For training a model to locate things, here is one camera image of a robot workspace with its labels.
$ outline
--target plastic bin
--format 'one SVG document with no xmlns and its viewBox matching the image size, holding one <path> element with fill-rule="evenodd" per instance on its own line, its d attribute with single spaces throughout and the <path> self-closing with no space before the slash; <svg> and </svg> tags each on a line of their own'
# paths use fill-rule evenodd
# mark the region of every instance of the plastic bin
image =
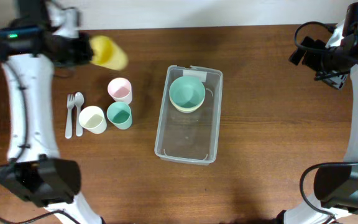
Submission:
<svg viewBox="0 0 358 224">
<path fill-rule="evenodd" d="M 206 89 L 204 103 L 192 113 L 179 112 L 169 99 L 170 85 L 184 75 L 198 77 Z M 170 66 L 162 96 L 155 154 L 166 161 L 186 164 L 214 162 L 218 152 L 222 90 L 223 74 L 219 70 Z"/>
</svg>

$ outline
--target pink cup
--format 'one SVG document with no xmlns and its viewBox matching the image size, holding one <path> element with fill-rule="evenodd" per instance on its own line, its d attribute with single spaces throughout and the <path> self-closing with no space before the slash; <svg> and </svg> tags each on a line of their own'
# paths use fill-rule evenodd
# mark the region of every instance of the pink cup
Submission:
<svg viewBox="0 0 358 224">
<path fill-rule="evenodd" d="M 111 80 L 107 91 L 116 102 L 129 104 L 132 101 L 132 85 L 126 78 L 115 78 Z"/>
</svg>

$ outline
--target fork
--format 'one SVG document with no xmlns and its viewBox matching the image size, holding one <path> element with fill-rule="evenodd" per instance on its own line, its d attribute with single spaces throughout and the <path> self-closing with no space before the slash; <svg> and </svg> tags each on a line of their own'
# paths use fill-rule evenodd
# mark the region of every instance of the fork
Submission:
<svg viewBox="0 0 358 224">
<path fill-rule="evenodd" d="M 66 121 L 66 133 L 65 136 L 67 139 L 71 138 L 73 135 L 73 124 L 71 118 L 71 110 L 74 108 L 74 95 L 67 95 L 67 121 Z"/>
</svg>

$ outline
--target white background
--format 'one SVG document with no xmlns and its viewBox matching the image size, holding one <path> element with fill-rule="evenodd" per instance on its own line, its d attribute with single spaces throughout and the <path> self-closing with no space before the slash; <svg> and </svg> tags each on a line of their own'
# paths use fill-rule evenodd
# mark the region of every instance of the white background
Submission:
<svg viewBox="0 0 358 224">
<path fill-rule="evenodd" d="M 0 0 L 0 28 L 15 18 L 15 0 Z M 82 29 L 337 23 L 357 0 L 59 0 L 83 15 Z"/>
</svg>

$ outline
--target bowl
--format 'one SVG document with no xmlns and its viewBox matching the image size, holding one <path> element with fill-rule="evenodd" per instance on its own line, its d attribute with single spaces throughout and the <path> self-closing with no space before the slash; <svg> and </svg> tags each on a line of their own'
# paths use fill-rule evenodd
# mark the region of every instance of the bowl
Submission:
<svg viewBox="0 0 358 224">
<path fill-rule="evenodd" d="M 203 104 L 205 87 L 196 77 L 180 77 L 171 84 L 169 99 L 178 111 L 191 113 Z"/>
</svg>

